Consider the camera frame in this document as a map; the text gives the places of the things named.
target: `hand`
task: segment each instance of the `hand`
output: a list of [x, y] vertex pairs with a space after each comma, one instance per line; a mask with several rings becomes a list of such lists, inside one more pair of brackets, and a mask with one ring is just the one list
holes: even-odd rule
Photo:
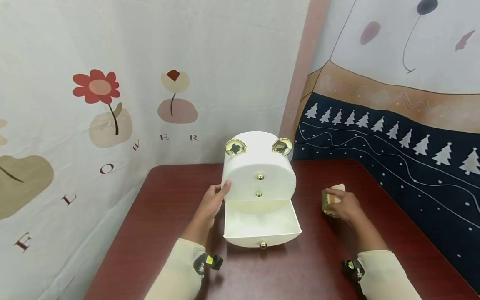
[[338, 203], [330, 203], [327, 205], [327, 209], [335, 211], [337, 216], [348, 224], [364, 216], [360, 203], [353, 193], [336, 189], [326, 189], [325, 191], [327, 194], [335, 195], [341, 200]]
[[223, 198], [230, 191], [230, 187], [230, 180], [226, 180], [223, 187], [221, 187], [220, 184], [211, 185], [202, 198], [194, 218], [202, 222], [207, 222], [211, 228], [214, 224], [215, 216], [222, 206]]

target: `fabric backdrop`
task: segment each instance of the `fabric backdrop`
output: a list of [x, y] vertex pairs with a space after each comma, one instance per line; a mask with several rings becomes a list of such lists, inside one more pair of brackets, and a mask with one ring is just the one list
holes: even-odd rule
[[308, 5], [0, 1], [0, 299], [81, 299], [149, 169], [278, 134]]
[[476, 0], [330, 2], [291, 133], [294, 159], [362, 163], [477, 293], [478, 11]]

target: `tabletop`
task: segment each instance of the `tabletop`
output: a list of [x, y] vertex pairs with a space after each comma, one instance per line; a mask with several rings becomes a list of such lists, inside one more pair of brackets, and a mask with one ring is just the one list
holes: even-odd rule
[[[364, 299], [340, 266], [356, 257], [355, 236], [343, 221], [321, 211], [321, 190], [340, 183], [355, 193], [423, 300], [479, 299], [360, 163], [293, 161], [292, 167], [297, 175], [292, 202], [303, 232], [265, 250], [240, 248], [223, 238], [220, 210], [207, 251], [224, 263], [208, 272], [197, 299]], [[84, 300], [142, 300], [203, 194], [221, 176], [222, 164], [153, 168]]]

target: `white tree pattern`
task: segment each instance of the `white tree pattern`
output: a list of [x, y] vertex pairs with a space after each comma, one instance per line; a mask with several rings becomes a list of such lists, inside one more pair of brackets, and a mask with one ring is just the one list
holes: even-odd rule
[[450, 165], [450, 161], [448, 160], [451, 159], [450, 157], [450, 153], [452, 152], [452, 149], [450, 148], [451, 144], [452, 144], [451, 142], [448, 142], [447, 146], [443, 147], [439, 153], [437, 153], [434, 157], [432, 157], [433, 160], [437, 161], [436, 163], [437, 165], [441, 165], [441, 164], [445, 164], [447, 166]]
[[390, 129], [388, 132], [387, 132], [387, 135], [388, 135], [388, 138], [389, 139], [396, 139], [396, 135], [398, 133], [398, 121], [396, 122], [395, 125], [393, 125], [392, 129]]
[[305, 113], [305, 116], [307, 116], [307, 119], [310, 119], [310, 118], [314, 118], [316, 119], [317, 118], [317, 104], [315, 103], [314, 106], [312, 106], [312, 108], [310, 108], [307, 113]]
[[403, 137], [403, 139], [399, 142], [400, 145], [402, 145], [402, 148], [410, 148], [410, 138], [412, 137], [412, 131], [413, 129], [410, 129], [410, 131]]
[[341, 123], [341, 122], [342, 122], [342, 110], [340, 110], [340, 111], [337, 113], [337, 115], [336, 115], [335, 119], [333, 119], [332, 123], [333, 123], [334, 125], [337, 125], [337, 124], [339, 124], [339, 123]]
[[372, 130], [374, 132], [383, 132], [382, 128], [384, 127], [384, 122], [384, 118], [382, 117], [380, 120], [378, 120], [378, 122], [375, 123], [375, 125], [372, 127]]
[[365, 116], [361, 117], [361, 119], [356, 123], [359, 127], [367, 127], [368, 124], [368, 113]]
[[418, 155], [419, 153], [422, 155], [427, 155], [427, 149], [428, 149], [428, 137], [430, 135], [427, 134], [426, 137], [424, 137], [415, 147], [413, 147], [413, 150], [415, 150], [415, 154]]
[[348, 117], [347, 121], [345, 122], [345, 125], [349, 126], [351, 124], [355, 124], [355, 110], [350, 114], [350, 117]]
[[472, 153], [468, 155], [467, 159], [463, 161], [463, 165], [459, 166], [459, 168], [464, 170], [467, 175], [470, 175], [470, 172], [480, 174], [478, 159], [477, 148], [474, 147]]
[[332, 108], [329, 108], [329, 109], [327, 110], [327, 112], [326, 112], [326, 113], [322, 116], [322, 118], [320, 119], [320, 121], [322, 122], [322, 124], [323, 124], [324, 122], [329, 122], [328, 118], [330, 117], [330, 110], [331, 110], [331, 109], [332, 109]]

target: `white plastic box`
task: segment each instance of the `white plastic box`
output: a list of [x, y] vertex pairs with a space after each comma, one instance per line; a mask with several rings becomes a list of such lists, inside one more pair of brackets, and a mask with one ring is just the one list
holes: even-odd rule
[[227, 142], [222, 184], [225, 239], [241, 247], [275, 246], [301, 233], [291, 197], [297, 179], [286, 155], [292, 143], [268, 132], [244, 132]]

